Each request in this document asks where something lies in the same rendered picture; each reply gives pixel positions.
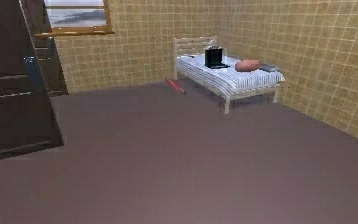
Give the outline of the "red baseball bat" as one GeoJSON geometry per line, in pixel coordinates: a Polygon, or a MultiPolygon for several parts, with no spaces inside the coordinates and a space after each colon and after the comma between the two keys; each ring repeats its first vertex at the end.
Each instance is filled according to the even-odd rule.
{"type": "Polygon", "coordinates": [[[166,79],[167,83],[173,88],[175,89],[177,92],[181,93],[182,95],[186,95],[187,92],[180,88],[172,79],[166,79]]]}

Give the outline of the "dark brown tall cupboard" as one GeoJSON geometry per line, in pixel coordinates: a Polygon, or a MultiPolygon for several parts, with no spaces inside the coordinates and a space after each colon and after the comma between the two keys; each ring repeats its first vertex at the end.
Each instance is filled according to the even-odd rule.
{"type": "Polygon", "coordinates": [[[20,0],[29,26],[35,53],[48,94],[51,97],[67,95],[68,89],[62,65],[51,35],[51,23],[44,0],[20,0]]]}

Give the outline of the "wooden bed with striped cover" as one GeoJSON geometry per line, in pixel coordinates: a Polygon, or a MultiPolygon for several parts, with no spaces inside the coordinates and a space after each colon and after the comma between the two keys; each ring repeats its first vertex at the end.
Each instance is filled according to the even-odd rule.
{"type": "Polygon", "coordinates": [[[224,113],[230,112],[230,104],[247,97],[272,94],[277,102],[281,83],[285,81],[280,71],[266,72],[256,69],[251,72],[237,72],[235,64],[239,59],[223,54],[222,62],[228,68],[210,69],[205,66],[205,50],[216,47],[218,38],[195,37],[175,38],[173,62],[175,79],[182,75],[206,88],[224,100],[224,113]]]}

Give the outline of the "wooden framed window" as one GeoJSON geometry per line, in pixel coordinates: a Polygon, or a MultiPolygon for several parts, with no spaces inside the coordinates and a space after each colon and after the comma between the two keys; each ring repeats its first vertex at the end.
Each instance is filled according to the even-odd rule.
{"type": "Polygon", "coordinates": [[[108,0],[43,0],[45,28],[36,37],[112,34],[108,0]]]}

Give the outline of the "reddish brown pillow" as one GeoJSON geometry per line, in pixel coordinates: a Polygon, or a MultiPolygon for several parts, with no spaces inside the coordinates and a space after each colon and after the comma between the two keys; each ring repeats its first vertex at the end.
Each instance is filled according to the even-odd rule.
{"type": "Polygon", "coordinates": [[[235,70],[237,72],[251,72],[260,67],[259,60],[241,60],[235,64],[235,70]]]}

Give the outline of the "dark brown chest of drawers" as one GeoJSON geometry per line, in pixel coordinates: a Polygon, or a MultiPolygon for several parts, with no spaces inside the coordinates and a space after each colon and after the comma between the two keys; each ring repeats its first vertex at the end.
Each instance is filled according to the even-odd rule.
{"type": "Polygon", "coordinates": [[[20,0],[0,0],[0,160],[63,144],[20,0]]]}

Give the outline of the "black open laptop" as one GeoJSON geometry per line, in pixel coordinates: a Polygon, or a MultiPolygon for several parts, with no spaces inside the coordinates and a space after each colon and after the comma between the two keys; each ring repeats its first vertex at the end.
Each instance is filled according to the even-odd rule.
{"type": "Polygon", "coordinates": [[[212,47],[205,50],[205,66],[210,69],[228,68],[227,64],[222,62],[223,49],[212,47]]]}

